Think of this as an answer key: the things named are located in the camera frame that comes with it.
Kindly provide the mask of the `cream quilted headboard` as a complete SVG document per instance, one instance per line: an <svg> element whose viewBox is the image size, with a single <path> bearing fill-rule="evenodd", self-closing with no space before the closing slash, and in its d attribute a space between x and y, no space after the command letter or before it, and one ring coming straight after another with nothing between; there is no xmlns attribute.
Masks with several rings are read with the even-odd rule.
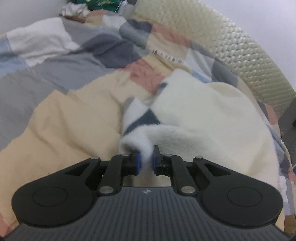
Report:
<svg viewBox="0 0 296 241"><path fill-rule="evenodd" d="M159 23L194 40L239 75L253 95L281 118L295 91L280 68L254 39L200 1L137 1L133 17Z"/></svg>

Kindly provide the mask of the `white fuzzy striped sweater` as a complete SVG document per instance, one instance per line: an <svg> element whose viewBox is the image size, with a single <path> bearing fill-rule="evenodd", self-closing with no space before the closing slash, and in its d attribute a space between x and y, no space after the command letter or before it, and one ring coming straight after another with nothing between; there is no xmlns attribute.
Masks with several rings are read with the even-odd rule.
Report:
<svg viewBox="0 0 296 241"><path fill-rule="evenodd" d="M195 156L279 187L279 163L273 137L258 108L240 90L222 82L203 83L177 69L156 96L125 103L119 151L140 153L140 173L132 185L168 186L155 176L152 153L192 161Z"/></svg>

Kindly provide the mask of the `grey bedside cabinet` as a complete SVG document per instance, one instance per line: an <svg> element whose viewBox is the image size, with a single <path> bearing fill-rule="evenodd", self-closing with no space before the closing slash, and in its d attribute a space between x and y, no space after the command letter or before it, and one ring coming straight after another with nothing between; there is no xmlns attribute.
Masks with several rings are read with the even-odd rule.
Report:
<svg viewBox="0 0 296 241"><path fill-rule="evenodd" d="M279 120L281 139L290 153L292 165L295 165L295 99Z"/></svg>

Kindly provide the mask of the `green and white clothes pile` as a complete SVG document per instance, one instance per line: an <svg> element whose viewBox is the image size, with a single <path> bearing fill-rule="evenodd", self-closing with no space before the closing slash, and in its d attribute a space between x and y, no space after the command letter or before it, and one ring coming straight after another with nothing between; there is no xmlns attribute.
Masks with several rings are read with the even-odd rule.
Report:
<svg viewBox="0 0 296 241"><path fill-rule="evenodd" d="M117 11L120 1L117 0L72 0L62 6L61 16L84 17L95 10Z"/></svg>

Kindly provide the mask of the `patchwork colour-block bed quilt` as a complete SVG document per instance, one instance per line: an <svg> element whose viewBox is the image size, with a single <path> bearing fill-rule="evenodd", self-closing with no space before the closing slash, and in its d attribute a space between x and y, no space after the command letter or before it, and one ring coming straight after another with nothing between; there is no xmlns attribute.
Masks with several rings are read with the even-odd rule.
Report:
<svg viewBox="0 0 296 241"><path fill-rule="evenodd" d="M118 149L123 105L147 100L176 69L236 86L279 133L276 109L191 39L97 10L84 23L48 18L1 36L1 236L18 221L23 184Z"/></svg>

